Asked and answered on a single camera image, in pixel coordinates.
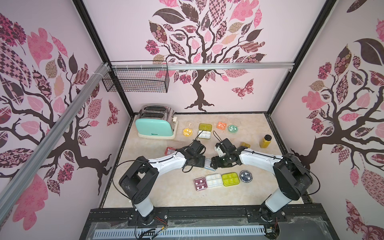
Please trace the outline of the yellow small pillbox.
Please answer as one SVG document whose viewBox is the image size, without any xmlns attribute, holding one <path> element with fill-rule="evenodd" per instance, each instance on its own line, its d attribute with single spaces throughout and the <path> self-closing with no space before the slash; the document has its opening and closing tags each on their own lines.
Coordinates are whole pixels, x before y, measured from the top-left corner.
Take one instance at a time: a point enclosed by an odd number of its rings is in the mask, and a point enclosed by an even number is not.
<svg viewBox="0 0 384 240">
<path fill-rule="evenodd" d="M 245 142 L 242 142 L 242 143 L 241 143 L 241 146 L 243 146 L 243 147 L 245 147 L 245 148 L 250 148 L 250 147 L 251 147 L 250 144 L 247 144 L 247 143 L 245 143 Z"/>
</svg>

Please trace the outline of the green lid white pillbox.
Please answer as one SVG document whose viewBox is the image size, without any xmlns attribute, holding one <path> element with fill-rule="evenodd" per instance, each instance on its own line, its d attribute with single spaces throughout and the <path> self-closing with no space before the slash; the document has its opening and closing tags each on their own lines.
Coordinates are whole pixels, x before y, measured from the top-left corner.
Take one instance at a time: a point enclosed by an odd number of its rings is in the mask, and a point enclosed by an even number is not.
<svg viewBox="0 0 384 240">
<path fill-rule="evenodd" d="M 240 183 L 237 173 L 227 173 L 222 175 L 223 185 L 225 187 L 236 186 Z"/>
</svg>

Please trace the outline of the olive lid pillbox back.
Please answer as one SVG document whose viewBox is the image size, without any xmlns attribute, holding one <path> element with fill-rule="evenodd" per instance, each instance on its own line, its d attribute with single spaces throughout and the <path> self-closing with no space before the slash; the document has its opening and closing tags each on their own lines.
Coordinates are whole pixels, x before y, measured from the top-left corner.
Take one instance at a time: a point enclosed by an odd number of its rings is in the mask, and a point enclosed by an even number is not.
<svg viewBox="0 0 384 240">
<path fill-rule="evenodd" d="M 212 136 L 212 125 L 211 124 L 199 124 L 198 139 L 209 140 Z"/>
</svg>

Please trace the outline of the yellow round pillbox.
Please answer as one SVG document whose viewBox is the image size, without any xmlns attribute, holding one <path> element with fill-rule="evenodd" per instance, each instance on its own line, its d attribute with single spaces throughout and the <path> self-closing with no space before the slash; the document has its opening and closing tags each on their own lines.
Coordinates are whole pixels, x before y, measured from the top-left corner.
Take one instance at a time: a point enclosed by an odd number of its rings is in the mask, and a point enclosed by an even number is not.
<svg viewBox="0 0 384 240">
<path fill-rule="evenodd" d="M 192 137 L 194 134 L 194 123 L 193 122 L 187 122 L 185 124 L 185 127 L 183 129 L 183 135 L 185 137 Z"/>
</svg>

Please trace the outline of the dark round pillbox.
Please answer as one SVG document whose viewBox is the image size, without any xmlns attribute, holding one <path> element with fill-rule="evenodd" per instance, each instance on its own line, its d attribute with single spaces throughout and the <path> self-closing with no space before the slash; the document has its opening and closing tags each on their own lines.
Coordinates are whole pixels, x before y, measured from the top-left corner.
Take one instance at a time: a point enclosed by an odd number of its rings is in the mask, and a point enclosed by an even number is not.
<svg viewBox="0 0 384 240">
<path fill-rule="evenodd" d="M 243 183 L 250 183 L 253 180 L 253 176 L 248 170 L 242 170 L 240 172 L 240 179 Z"/>
</svg>

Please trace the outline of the magenta small pillbox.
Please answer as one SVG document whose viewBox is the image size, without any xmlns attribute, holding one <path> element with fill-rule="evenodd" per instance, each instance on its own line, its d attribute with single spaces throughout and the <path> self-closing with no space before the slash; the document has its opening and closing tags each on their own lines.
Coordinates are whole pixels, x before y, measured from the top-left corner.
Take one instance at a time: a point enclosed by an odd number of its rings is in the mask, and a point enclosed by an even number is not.
<svg viewBox="0 0 384 240">
<path fill-rule="evenodd" d="M 194 179 L 194 186 L 196 191 L 206 190 L 208 184 L 205 177 Z"/>
</svg>

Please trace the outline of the blue rectangular pillbox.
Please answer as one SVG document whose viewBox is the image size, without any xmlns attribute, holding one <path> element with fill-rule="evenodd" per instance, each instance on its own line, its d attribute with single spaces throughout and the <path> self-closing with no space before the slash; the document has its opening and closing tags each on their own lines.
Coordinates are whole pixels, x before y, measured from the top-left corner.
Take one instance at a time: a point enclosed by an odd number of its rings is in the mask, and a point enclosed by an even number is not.
<svg viewBox="0 0 384 240">
<path fill-rule="evenodd" d="M 206 159 L 205 160 L 205 166 L 204 168 L 210 171 L 216 171 L 216 169 L 211 167 L 212 160 L 211 159 Z"/>
</svg>

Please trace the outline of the red rectangular pillbox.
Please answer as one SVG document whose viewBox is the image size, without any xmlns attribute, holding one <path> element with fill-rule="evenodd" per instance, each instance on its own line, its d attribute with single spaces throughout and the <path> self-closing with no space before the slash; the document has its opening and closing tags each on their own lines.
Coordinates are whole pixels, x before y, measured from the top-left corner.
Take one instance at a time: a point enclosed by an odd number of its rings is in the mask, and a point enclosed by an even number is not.
<svg viewBox="0 0 384 240">
<path fill-rule="evenodd" d="M 165 155 L 166 156 L 171 155 L 171 154 L 175 153 L 176 151 L 177 151 L 177 148 L 167 147 L 165 150 Z"/>
</svg>

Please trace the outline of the clear white pillbox front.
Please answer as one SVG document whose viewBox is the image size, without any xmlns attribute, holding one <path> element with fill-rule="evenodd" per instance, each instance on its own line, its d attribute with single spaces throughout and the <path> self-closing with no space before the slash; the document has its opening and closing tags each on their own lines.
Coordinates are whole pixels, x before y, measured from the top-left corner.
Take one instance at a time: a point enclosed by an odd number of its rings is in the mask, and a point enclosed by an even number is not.
<svg viewBox="0 0 384 240">
<path fill-rule="evenodd" d="M 208 188 L 217 188 L 223 186 L 221 174 L 211 174 L 205 177 Z"/>
</svg>

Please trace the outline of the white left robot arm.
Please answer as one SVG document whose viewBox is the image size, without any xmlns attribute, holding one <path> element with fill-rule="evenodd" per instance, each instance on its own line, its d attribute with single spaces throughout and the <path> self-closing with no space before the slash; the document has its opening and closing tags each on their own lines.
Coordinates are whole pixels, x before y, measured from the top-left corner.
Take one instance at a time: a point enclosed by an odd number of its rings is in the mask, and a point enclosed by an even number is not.
<svg viewBox="0 0 384 240">
<path fill-rule="evenodd" d="M 119 185 L 131 200 L 141 218 L 154 217 L 154 205 L 149 195 L 157 180 L 163 174 L 185 167 L 203 168 L 206 147 L 198 140 L 177 149 L 173 154 L 158 159 L 146 159 L 143 156 L 133 161 L 119 180 Z"/>
</svg>

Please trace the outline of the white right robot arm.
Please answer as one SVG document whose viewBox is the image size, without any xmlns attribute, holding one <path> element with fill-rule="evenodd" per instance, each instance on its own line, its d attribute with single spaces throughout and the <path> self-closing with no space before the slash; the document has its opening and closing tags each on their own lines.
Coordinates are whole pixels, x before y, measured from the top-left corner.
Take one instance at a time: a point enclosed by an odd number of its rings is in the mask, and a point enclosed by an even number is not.
<svg viewBox="0 0 384 240">
<path fill-rule="evenodd" d="M 261 205 L 263 216 L 272 215 L 291 201 L 297 201 L 313 183 L 313 177 L 294 154 L 283 156 L 269 155 L 253 151 L 244 146 L 235 147 L 229 139 L 224 139 L 215 146 L 217 156 L 212 158 L 211 167 L 231 168 L 234 164 L 260 168 L 272 173 L 279 188 Z"/>
</svg>

